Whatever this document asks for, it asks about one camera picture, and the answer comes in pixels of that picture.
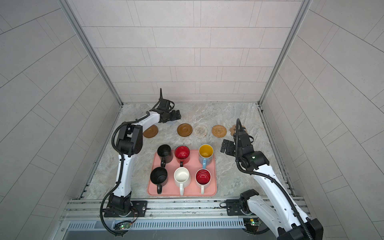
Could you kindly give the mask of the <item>woven rattan round coaster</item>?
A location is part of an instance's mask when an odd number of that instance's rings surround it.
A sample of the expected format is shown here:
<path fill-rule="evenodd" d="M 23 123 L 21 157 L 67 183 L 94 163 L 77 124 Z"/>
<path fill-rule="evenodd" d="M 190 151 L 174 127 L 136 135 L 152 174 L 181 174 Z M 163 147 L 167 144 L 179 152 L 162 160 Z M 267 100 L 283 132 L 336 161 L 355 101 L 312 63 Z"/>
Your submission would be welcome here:
<path fill-rule="evenodd" d="M 227 129 L 222 125 L 215 125 L 212 128 L 212 134 L 217 138 L 223 138 L 227 135 Z"/>

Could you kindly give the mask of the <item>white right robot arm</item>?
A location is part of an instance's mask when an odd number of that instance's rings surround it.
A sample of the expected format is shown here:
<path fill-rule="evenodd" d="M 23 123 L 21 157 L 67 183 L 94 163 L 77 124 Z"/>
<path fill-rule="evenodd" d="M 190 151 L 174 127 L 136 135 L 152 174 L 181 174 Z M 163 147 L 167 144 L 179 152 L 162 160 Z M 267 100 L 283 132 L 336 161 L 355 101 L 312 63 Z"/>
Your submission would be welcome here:
<path fill-rule="evenodd" d="M 255 151 L 253 137 L 247 132 L 234 134 L 234 140 L 223 140 L 221 152 L 235 157 L 240 172 L 253 176 L 266 193 L 267 205 L 256 190 L 240 195 L 245 214 L 259 217 L 278 240 L 321 240 L 324 228 L 318 219 L 311 219 L 280 183 L 269 160 L 261 151 Z"/>

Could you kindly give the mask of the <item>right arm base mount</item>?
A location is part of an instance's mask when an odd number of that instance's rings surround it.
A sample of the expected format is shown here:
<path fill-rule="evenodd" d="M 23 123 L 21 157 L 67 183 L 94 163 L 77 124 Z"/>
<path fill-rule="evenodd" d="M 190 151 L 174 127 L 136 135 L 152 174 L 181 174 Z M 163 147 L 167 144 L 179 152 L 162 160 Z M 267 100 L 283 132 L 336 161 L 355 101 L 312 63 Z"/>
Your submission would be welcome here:
<path fill-rule="evenodd" d="M 248 200 L 258 195 L 259 193 L 254 189 L 247 190 L 240 194 L 238 200 L 228 199 L 221 202 L 219 206 L 226 209 L 228 216 L 250 216 L 253 215 L 253 213 L 248 206 Z"/>

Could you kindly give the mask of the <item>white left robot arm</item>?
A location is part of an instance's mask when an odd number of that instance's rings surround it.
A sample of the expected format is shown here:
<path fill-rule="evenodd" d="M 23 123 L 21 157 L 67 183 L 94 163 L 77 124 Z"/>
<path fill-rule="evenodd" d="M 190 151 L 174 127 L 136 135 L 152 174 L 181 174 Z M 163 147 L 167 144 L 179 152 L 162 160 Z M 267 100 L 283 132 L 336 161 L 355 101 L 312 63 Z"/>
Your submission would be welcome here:
<path fill-rule="evenodd" d="M 108 200 L 107 207 L 101 204 L 101 212 L 105 216 L 129 215 L 133 209 L 131 204 L 132 175 L 135 155 L 143 147 L 143 132 L 156 123 L 166 123 L 181 119 L 179 110 L 174 109 L 175 104 L 170 100 L 159 98 L 146 115 L 130 122 L 123 122 L 114 131 L 111 142 L 112 147 L 119 154 L 119 167 L 115 187 L 107 193 L 103 200 Z"/>

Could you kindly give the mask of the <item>multicolour woven round coaster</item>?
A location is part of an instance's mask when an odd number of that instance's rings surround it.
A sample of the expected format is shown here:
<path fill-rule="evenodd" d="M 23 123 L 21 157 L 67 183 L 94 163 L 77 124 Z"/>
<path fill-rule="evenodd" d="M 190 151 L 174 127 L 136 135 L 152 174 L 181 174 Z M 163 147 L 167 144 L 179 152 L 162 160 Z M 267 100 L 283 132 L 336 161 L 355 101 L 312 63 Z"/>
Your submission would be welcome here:
<path fill-rule="evenodd" d="M 206 126 L 203 126 L 203 125 L 198 125 L 198 126 L 194 127 L 193 134 L 197 138 L 204 138 L 208 134 L 208 128 Z"/>

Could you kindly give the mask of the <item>dark wooden round coaster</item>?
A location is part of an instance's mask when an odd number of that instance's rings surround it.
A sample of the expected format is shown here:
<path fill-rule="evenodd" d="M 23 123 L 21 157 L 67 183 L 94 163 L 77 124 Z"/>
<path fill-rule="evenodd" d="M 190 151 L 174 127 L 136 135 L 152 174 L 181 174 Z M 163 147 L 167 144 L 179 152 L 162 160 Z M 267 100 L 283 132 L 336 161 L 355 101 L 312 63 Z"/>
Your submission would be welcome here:
<path fill-rule="evenodd" d="M 158 132 L 159 132 L 158 127 L 156 125 L 152 125 L 143 132 L 143 136 L 145 138 L 153 138 L 158 134 Z"/>

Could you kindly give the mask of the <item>cork paw print coaster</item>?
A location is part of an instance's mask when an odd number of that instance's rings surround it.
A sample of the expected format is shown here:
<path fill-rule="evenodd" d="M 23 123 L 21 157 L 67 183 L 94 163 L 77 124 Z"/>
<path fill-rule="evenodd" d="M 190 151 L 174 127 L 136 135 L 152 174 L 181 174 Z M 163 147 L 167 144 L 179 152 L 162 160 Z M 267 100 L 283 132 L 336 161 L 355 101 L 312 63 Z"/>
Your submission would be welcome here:
<path fill-rule="evenodd" d="M 245 132 L 247 132 L 247 129 L 244 126 L 242 126 L 241 129 L 244 130 Z M 234 134 L 236 133 L 236 125 L 233 125 L 230 128 L 230 133 L 231 133 L 231 136 L 234 136 Z"/>

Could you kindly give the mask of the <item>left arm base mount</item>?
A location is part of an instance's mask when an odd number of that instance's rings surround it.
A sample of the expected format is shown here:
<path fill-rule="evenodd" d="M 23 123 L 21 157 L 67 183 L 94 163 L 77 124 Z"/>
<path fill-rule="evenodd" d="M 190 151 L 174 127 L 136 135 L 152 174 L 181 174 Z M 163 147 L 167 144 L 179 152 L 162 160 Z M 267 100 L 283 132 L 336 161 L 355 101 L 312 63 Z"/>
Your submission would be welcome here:
<path fill-rule="evenodd" d="M 110 194 L 107 200 L 107 207 L 103 209 L 107 218 L 144 217 L 148 205 L 147 201 L 132 201 L 131 194 L 126 197 Z"/>

